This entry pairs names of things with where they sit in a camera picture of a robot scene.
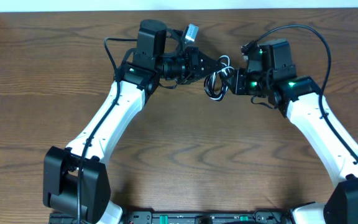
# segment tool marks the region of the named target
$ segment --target black joint bracket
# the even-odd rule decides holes
[[[358,224],[358,178],[353,174],[338,183],[324,208],[327,224]]]
[[[80,158],[69,149],[52,146],[44,159],[45,206],[76,215],[78,178],[69,174],[78,167]],[[96,158],[85,159],[83,167],[82,219],[96,223],[102,217],[110,199],[106,166]]]

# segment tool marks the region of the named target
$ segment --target white cable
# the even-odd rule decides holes
[[[204,89],[205,92],[207,93],[207,95],[212,99],[212,100],[216,100],[216,101],[220,101],[223,99],[224,95],[226,94],[226,92],[229,90],[229,87],[224,85],[222,83],[222,88],[221,88],[221,92],[216,94],[215,93],[215,84],[216,84],[216,80],[217,80],[217,75],[222,75],[222,76],[228,76],[230,73],[230,70],[235,70],[232,66],[230,66],[230,58],[227,55],[222,55],[219,57],[219,60],[221,60],[222,58],[225,58],[227,60],[227,64],[224,62],[221,62],[221,64],[224,66],[224,68],[220,69],[219,71],[216,71],[214,73],[212,73],[209,77],[207,77],[206,79],[206,85],[204,83]]]

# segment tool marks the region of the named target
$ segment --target wooden table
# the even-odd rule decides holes
[[[45,223],[43,159],[88,124],[112,83],[107,36],[136,38],[154,18],[200,27],[197,45],[245,66],[240,46],[284,24],[313,26],[329,42],[326,96],[358,142],[358,9],[0,13],[0,223]],[[299,75],[321,84],[326,54],[305,30],[283,30]],[[117,61],[133,43],[109,44]],[[132,120],[108,167],[122,206],[244,211],[325,202],[333,185],[303,135],[278,111],[228,94],[211,101],[203,82],[159,88]]]

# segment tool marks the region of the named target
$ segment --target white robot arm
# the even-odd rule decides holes
[[[323,97],[323,106],[324,110],[329,113],[330,122],[358,156],[358,144],[336,119],[325,97]],[[355,159],[334,135],[325,120],[321,119],[316,93],[299,96],[299,100],[291,101],[288,105],[287,118],[305,135],[316,151],[328,171],[334,187],[337,187],[338,183],[346,181],[348,175],[358,177],[358,164]],[[292,211],[294,222],[326,224],[325,205],[325,203],[312,203],[294,209]]]
[[[115,148],[119,138],[122,136],[127,125],[131,119],[143,108],[145,105],[145,91],[137,88],[137,85],[121,81],[120,97],[116,106],[108,114],[92,140],[92,145],[89,146],[86,152],[86,158],[91,159],[96,156],[100,159],[99,162],[106,165],[109,160],[113,149]],[[89,137],[92,130],[100,121],[102,116],[109,109],[112,101],[116,98],[117,82],[111,85],[111,90],[95,114],[91,122],[85,129],[70,143],[67,147],[71,148],[71,153],[77,156],[82,155],[86,139]],[[117,224],[122,215],[122,208],[111,201],[109,201],[103,216],[100,218],[99,224]]]

